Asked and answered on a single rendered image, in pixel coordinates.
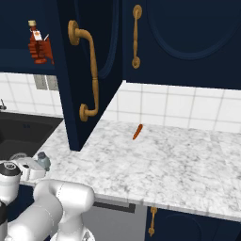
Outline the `navy base cabinet door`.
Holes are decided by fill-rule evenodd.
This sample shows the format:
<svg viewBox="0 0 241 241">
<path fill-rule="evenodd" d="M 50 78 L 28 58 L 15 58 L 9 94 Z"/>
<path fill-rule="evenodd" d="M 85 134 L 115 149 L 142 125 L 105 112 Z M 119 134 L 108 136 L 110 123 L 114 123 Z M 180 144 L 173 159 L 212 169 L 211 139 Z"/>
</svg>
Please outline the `navy base cabinet door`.
<svg viewBox="0 0 241 241">
<path fill-rule="evenodd" d="M 241 241 L 241 223 L 158 208 L 150 237 L 151 208 L 147 208 L 145 241 Z"/>
</svg>

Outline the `black sink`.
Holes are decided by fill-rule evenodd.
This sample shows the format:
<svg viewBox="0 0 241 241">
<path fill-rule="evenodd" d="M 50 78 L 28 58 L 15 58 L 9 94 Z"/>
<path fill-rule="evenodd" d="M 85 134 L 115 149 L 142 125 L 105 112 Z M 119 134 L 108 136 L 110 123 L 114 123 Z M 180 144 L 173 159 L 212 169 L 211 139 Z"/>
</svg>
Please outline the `black sink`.
<svg viewBox="0 0 241 241">
<path fill-rule="evenodd" d="M 62 118 L 0 112 L 0 160 L 9 160 L 18 153 L 32 157 L 62 121 Z"/>
</svg>

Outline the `red condiment bottle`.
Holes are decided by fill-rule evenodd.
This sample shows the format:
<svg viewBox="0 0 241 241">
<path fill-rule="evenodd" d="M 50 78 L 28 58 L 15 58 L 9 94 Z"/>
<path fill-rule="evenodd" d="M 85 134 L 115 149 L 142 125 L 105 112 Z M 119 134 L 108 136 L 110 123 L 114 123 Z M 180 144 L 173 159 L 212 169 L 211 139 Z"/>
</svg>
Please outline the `red condiment bottle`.
<svg viewBox="0 0 241 241">
<path fill-rule="evenodd" d="M 45 38 L 41 35 L 35 20 L 29 20 L 28 26 L 30 31 L 28 49 L 31 57 L 34 59 L 34 63 L 44 64 L 50 59 L 51 63 L 55 64 L 49 35 L 46 35 Z"/>
</svg>

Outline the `navy closed cabinet door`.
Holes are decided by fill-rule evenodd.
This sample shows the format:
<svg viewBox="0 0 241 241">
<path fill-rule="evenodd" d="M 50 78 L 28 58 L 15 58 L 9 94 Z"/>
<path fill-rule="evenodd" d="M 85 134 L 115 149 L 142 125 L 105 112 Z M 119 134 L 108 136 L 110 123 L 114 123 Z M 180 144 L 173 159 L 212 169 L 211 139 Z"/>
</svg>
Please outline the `navy closed cabinet door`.
<svg viewBox="0 0 241 241">
<path fill-rule="evenodd" d="M 142 7 L 138 69 L 135 5 Z M 122 36 L 128 82 L 241 90 L 241 0 L 123 0 Z"/>
</svg>

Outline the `grey wall outlet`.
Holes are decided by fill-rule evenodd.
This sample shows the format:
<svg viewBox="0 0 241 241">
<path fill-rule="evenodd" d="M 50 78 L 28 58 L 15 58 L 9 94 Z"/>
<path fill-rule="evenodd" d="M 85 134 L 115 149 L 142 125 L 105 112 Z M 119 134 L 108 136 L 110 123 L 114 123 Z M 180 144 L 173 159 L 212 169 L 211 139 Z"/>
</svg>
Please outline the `grey wall outlet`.
<svg viewBox="0 0 241 241">
<path fill-rule="evenodd" d="M 34 81 L 37 89 L 58 90 L 57 78 L 55 75 L 35 74 Z"/>
</svg>

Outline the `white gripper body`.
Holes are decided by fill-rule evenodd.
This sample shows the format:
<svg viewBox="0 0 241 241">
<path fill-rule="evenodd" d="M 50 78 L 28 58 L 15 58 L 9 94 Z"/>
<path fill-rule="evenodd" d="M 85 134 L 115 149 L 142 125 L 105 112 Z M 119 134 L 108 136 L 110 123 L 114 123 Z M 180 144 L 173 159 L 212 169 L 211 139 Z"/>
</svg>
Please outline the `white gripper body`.
<svg viewBox="0 0 241 241">
<path fill-rule="evenodd" d="M 22 181 L 40 179 L 46 174 L 46 170 L 31 157 L 16 159 L 15 163 L 22 172 Z"/>
</svg>

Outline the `navy wall cabinet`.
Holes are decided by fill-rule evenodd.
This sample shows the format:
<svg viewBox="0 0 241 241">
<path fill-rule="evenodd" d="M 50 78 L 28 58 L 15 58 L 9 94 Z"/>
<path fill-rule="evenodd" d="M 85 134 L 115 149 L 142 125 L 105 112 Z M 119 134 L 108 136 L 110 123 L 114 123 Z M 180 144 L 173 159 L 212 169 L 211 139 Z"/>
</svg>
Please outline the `navy wall cabinet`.
<svg viewBox="0 0 241 241">
<path fill-rule="evenodd" d="M 30 43 L 29 20 L 35 20 L 44 38 L 51 35 L 49 21 L 56 0 L 0 0 L 0 72 L 55 74 L 55 66 L 48 60 L 35 64 Z"/>
</svg>

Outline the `navy open cabinet door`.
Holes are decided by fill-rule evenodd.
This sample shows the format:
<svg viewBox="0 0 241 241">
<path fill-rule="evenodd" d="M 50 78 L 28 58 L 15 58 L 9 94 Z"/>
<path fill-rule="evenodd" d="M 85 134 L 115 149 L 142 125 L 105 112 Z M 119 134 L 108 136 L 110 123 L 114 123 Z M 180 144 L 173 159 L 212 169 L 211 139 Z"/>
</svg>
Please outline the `navy open cabinet door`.
<svg viewBox="0 0 241 241">
<path fill-rule="evenodd" d="M 121 0 L 56 0 L 52 44 L 69 146 L 79 151 L 122 82 Z M 99 111 L 81 121 L 79 107 L 94 109 L 88 41 L 71 45 L 68 22 L 75 20 L 94 41 L 99 81 Z"/>
</svg>

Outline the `grey shaker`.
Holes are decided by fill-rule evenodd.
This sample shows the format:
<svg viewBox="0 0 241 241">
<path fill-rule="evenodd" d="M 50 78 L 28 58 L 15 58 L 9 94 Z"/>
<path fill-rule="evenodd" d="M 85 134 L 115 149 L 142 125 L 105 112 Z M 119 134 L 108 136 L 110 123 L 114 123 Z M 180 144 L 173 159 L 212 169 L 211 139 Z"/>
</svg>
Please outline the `grey shaker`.
<svg viewBox="0 0 241 241">
<path fill-rule="evenodd" d="M 45 152 L 38 153 L 38 164 L 41 165 L 46 171 L 50 170 L 51 162 L 49 157 L 45 154 Z"/>
</svg>

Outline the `navy sink base cabinet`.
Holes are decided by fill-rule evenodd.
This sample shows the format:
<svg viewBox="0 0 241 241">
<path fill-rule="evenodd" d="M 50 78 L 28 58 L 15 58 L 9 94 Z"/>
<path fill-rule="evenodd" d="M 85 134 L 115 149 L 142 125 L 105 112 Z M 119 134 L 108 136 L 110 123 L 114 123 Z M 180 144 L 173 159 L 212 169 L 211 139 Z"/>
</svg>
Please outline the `navy sink base cabinet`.
<svg viewBox="0 0 241 241">
<path fill-rule="evenodd" d="M 8 221 L 17 218 L 33 202 L 33 187 L 20 185 L 17 198 L 8 206 Z"/>
</svg>

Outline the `grey dishwasher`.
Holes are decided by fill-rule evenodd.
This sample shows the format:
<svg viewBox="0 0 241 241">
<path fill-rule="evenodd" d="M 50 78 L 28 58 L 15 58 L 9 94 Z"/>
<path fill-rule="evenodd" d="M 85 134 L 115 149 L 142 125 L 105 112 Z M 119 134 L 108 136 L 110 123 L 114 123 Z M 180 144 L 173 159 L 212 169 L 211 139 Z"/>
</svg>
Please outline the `grey dishwasher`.
<svg viewBox="0 0 241 241">
<path fill-rule="evenodd" d="M 123 206 L 95 202 L 83 214 L 96 241 L 144 241 L 146 217 L 147 207 L 132 203 Z"/>
</svg>

